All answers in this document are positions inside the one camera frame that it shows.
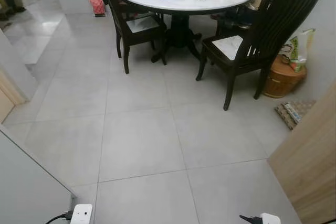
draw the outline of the black chair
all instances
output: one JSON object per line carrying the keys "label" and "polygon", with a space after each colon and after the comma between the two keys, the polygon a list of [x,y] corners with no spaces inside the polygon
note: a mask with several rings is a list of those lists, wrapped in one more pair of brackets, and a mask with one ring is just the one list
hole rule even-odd
{"label": "black chair", "polygon": [[[128,56],[130,46],[150,42],[161,38],[164,40],[166,25],[156,15],[140,17],[136,19],[124,19],[122,16],[122,9],[119,0],[108,0],[114,19],[115,30],[117,33],[117,51],[118,57],[121,58],[120,40],[124,45],[124,68],[125,73],[129,73]],[[164,53],[161,52],[161,59],[164,65],[166,61]]]}
{"label": "black chair", "polygon": [[[236,76],[261,69],[255,99],[265,86],[270,67],[281,46],[307,18],[318,0],[262,0],[256,15],[256,21],[245,33],[241,30],[229,30],[221,36],[203,40],[201,62],[196,81],[200,81],[206,59],[218,65],[228,74],[224,110],[228,110]],[[235,55],[225,55],[223,47],[215,43],[232,42],[233,36],[241,36],[243,41],[237,45]]]}

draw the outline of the red bag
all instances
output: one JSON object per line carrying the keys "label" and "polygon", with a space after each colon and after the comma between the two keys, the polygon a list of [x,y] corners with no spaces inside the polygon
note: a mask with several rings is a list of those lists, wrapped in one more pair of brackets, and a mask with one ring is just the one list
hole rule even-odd
{"label": "red bag", "polygon": [[95,13],[95,16],[105,16],[105,4],[103,0],[89,0],[92,7],[93,12]]}

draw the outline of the gray tile floor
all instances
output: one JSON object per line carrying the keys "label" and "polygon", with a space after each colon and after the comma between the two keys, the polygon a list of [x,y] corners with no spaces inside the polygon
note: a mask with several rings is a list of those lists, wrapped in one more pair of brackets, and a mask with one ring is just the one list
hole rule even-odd
{"label": "gray tile floor", "polygon": [[[207,18],[191,19],[205,37]],[[216,67],[196,82],[186,49],[172,48],[167,66],[152,54],[150,44],[132,47],[126,75],[110,16],[65,16],[32,67],[34,98],[5,125],[95,206],[92,223],[244,223],[239,214],[262,212],[300,223],[266,161],[289,131],[273,110],[279,100],[253,99],[258,74],[238,77],[225,112]]]}

